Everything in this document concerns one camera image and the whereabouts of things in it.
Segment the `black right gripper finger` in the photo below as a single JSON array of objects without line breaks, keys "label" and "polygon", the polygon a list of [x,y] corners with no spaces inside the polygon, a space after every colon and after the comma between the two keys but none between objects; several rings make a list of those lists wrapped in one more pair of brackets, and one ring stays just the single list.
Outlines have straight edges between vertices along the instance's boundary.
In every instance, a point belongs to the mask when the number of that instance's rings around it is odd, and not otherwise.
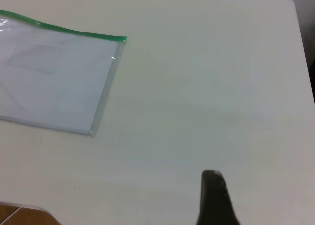
[{"label": "black right gripper finger", "polygon": [[198,225],[239,225],[223,175],[204,170],[201,176]]}]

